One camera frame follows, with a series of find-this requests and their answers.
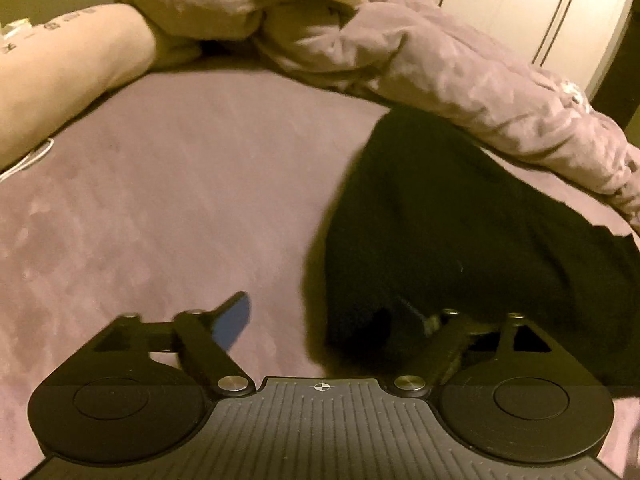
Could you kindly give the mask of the black knit sweater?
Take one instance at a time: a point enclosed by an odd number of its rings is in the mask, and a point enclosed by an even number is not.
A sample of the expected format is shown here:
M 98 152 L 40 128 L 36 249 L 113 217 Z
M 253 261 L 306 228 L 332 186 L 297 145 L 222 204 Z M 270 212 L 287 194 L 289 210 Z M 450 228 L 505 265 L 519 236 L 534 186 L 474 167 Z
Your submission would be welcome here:
M 639 252 L 512 176 L 458 128 L 397 107 L 375 125 L 326 236 L 326 346 L 392 374 L 427 340 L 399 302 L 521 313 L 611 387 L 639 382 Z

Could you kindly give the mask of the purple crumpled duvet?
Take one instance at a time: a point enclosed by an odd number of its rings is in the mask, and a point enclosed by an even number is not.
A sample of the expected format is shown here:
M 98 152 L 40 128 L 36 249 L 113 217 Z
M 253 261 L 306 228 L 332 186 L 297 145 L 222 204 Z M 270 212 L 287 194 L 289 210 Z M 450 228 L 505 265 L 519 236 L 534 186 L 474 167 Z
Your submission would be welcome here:
M 602 195 L 639 222 L 639 152 L 577 84 L 444 12 L 433 0 L 273 6 L 258 52 L 318 88 L 420 108 L 521 162 Z

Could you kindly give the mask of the pink bolster pillow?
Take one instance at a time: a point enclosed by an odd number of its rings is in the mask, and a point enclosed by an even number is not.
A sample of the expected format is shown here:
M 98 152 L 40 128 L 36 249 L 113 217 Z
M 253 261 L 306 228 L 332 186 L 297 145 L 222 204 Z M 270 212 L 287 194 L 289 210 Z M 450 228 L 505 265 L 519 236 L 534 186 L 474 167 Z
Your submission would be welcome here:
M 167 35 L 123 3 L 61 15 L 13 36 L 1 46 L 1 166 L 105 92 L 200 54 L 195 41 Z

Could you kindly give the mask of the purple bed sheet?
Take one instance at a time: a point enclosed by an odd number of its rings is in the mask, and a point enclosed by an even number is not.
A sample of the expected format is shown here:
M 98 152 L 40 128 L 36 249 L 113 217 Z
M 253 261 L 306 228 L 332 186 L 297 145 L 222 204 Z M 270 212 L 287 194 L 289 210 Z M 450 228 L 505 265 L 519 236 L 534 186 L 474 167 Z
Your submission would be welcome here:
M 1 187 L 1 474 L 42 454 L 27 403 L 123 313 L 164 322 L 250 295 L 255 380 L 329 374 L 323 237 L 385 107 L 242 58 L 144 76 Z

